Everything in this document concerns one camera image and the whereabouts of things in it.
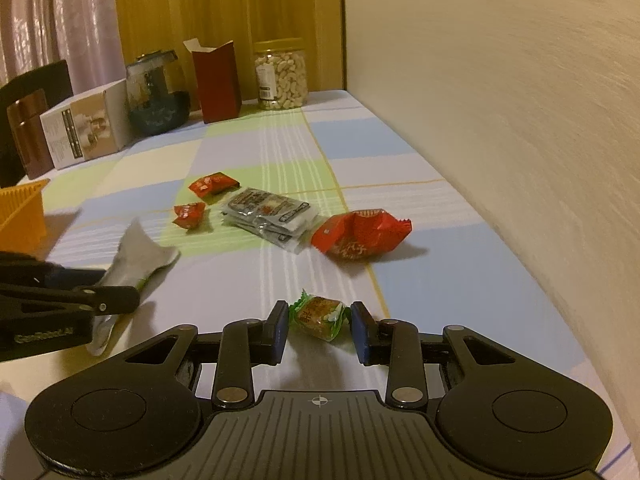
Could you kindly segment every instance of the red box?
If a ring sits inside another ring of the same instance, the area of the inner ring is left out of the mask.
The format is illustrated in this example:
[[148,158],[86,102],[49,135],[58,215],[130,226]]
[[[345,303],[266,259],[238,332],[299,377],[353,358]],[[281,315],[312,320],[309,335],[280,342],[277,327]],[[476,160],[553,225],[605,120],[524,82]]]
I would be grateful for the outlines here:
[[193,38],[184,46],[193,56],[202,120],[215,123],[238,117],[242,97],[234,42],[213,48],[200,46],[198,38]]

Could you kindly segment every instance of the curtain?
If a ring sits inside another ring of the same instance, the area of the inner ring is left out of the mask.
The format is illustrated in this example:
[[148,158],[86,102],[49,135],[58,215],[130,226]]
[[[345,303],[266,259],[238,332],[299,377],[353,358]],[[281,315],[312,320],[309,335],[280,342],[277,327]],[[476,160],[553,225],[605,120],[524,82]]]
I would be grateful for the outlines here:
[[66,59],[75,93],[124,78],[115,0],[0,0],[0,84]]
[[234,40],[242,97],[257,95],[253,42],[305,40],[309,88],[343,88],[341,0],[116,0],[125,62],[155,50],[174,49],[192,102],[196,82],[184,40],[203,46]]

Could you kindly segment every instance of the green candy wrapper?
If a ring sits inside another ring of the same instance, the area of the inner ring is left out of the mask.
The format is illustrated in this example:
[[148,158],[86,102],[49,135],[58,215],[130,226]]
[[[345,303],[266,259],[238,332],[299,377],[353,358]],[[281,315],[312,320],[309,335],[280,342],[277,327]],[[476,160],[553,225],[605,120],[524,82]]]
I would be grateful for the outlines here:
[[307,294],[289,307],[289,323],[299,326],[309,335],[332,341],[340,332],[347,307],[338,300]]

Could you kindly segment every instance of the white wall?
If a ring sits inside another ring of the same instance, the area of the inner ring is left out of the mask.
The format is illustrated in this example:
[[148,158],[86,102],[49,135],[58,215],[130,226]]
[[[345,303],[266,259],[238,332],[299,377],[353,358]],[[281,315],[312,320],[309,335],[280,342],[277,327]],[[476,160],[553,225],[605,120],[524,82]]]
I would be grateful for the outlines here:
[[574,329],[640,449],[640,0],[346,0],[347,86]]

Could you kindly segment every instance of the red candy wrapper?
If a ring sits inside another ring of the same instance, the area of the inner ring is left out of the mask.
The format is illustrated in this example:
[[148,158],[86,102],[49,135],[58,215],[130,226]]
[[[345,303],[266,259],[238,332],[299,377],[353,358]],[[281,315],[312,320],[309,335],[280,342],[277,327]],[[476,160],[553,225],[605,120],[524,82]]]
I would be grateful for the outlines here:
[[203,198],[210,193],[216,194],[225,189],[239,186],[240,183],[237,180],[226,176],[224,173],[218,172],[199,178],[189,186],[189,189],[191,189],[198,198]]
[[204,202],[174,206],[174,212],[178,215],[178,218],[174,220],[174,224],[183,229],[198,227],[202,222],[205,206]]
[[411,220],[396,220],[383,209],[362,209],[329,218],[311,244],[321,253],[358,260],[393,251],[411,230]]

